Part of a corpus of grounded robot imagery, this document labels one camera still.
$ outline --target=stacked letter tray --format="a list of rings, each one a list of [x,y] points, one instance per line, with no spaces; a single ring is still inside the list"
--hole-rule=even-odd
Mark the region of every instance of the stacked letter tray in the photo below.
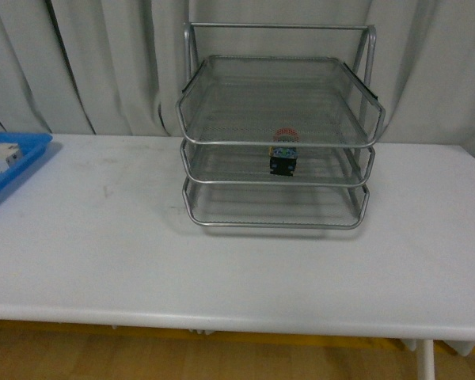
[[[177,111],[195,223],[347,230],[362,222],[385,113],[340,60],[211,56]]]

